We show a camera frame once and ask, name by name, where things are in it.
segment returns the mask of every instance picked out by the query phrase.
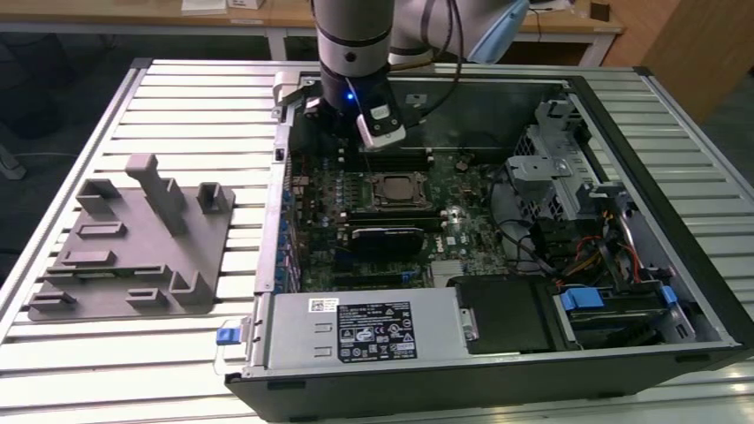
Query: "wooden table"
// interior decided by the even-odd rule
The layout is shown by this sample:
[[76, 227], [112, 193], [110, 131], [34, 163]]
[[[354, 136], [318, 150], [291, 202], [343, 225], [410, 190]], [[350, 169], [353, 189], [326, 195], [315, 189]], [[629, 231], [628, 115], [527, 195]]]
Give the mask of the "wooden table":
[[[274, 60], [287, 60], [286, 38], [317, 36], [306, 0], [267, 0], [262, 9], [229, 9], [226, 15], [182, 16], [182, 0], [0, 0], [0, 31], [76, 34], [263, 35]], [[589, 45], [581, 64], [600, 66], [624, 26], [582, 18], [577, 11], [529, 16], [518, 42]]]

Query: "circuit board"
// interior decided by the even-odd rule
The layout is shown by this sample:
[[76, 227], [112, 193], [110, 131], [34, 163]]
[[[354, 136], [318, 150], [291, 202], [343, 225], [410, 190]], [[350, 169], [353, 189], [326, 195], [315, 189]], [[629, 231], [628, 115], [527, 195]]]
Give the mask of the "circuit board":
[[[303, 292], [354, 290], [334, 284], [341, 276], [401, 275], [401, 285], [393, 288], [434, 287], [429, 272], [433, 261], [461, 261], [465, 275], [506, 273], [506, 257], [485, 199], [490, 178], [486, 168], [465, 160], [469, 162], [469, 157], [458, 151], [435, 153], [433, 166], [423, 172], [349, 172], [338, 166], [335, 157], [321, 158], [307, 170], [299, 168], [306, 174], [295, 177], [294, 187], [299, 239], [307, 246], [299, 249]], [[421, 251], [405, 260], [346, 261], [343, 268], [351, 253], [338, 217], [346, 212], [378, 214], [385, 210], [381, 208], [393, 206], [377, 201], [379, 178], [407, 178], [421, 186], [422, 198], [411, 207], [439, 211], [442, 229], [425, 233]], [[390, 223], [405, 226], [399, 220]]]

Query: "cpu socket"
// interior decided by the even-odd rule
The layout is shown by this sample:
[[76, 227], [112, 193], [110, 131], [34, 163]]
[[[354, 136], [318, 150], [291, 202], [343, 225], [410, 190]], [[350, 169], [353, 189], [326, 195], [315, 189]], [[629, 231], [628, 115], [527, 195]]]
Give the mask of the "cpu socket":
[[430, 209], [433, 204], [425, 195], [427, 178], [419, 172], [375, 174], [373, 204], [377, 210]]

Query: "slotted metal table surface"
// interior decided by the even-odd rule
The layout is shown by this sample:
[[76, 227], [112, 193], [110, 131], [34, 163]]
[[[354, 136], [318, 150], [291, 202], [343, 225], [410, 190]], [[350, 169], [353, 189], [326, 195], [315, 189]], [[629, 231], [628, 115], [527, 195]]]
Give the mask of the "slotted metal table surface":
[[[315, 71], [317, 64], [156, 60], [128, 72], [0, 291], [0, 422], [261, 421], [215, 372], [215, 331], [253, 311], [277, 135], [273, 81], [285, 70]], [[438, 72], [453, 67], [439, 66]], [[754, 314], [754, 193], [657, 81], [632, 69], [469, 65], [466, 72], [584, 75]], [[202, 316], [34, 323], [26, 302], [76, 220], [71, 194], [90, 177], [135, 186], [122, 171], [132, 153], [156, 153], [162, 175], [182, 186], [217, 181], [237, 191], [215, 308]], [[600, 150], [597, 156], [617, 178]], [[231, 360], [243, 356], [241, 346], [226, 350]], [[753, 394], [754, 362], [745, 361], [681, 376], [632, 397], [362, 422], [750, 422]]]

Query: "motherboard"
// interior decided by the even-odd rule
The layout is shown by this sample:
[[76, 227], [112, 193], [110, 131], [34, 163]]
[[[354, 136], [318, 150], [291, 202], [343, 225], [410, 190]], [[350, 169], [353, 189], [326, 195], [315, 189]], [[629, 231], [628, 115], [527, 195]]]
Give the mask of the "motherboard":
[[507, 272], [489, 189], [463, 149], [295, 157], [302, 291], [445, 286]]

